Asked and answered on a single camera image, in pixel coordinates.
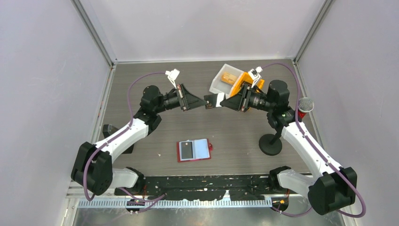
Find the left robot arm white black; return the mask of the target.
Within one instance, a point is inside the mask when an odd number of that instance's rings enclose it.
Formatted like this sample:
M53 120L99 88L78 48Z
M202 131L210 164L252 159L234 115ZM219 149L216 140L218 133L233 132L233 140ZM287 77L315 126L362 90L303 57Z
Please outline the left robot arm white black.
M150 85L143 90L138 111L130 121L103 140L83 143L78 150L71 179L83 187L88 201L108 189L125 188L133 195L144 190L143 175L132 167L116 169L115 160L134 144L149 136L160 124L160 113L179 108L183 111L206 106L207 101L178 84L166 94Z

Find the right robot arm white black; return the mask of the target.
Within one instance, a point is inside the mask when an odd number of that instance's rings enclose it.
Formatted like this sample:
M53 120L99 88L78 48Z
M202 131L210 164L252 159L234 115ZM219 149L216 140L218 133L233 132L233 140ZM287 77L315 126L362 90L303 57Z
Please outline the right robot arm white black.
M311 177L295 172L288 166L278 167L269 173L269 188L274 193L285 189L308 199L311 207L320 215L340 210L356 201L357 173L351 167L343 168L330 157L307 131L300 113L289 106L290 92L287 84L273 80L266 93L257 86L244 84L230 98L217 95L217 106L246 112L257 109L267 113L269 125L275 134L260 137L260 150L269 156L282 151L283 138L299 154L310 170Z

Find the red card holder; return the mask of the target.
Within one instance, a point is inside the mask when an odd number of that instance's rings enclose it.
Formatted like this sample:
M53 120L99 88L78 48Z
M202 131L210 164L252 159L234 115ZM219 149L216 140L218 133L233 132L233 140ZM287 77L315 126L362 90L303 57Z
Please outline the red card holder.
M181 159L181 143L182 142L192 142L193 158L189 160ZM176 143L176 153L177 162L189 162L189 161L200 161L211 159L211 152L213 150L213 145L210 143L209 139L195 139L195 140L185 140Z

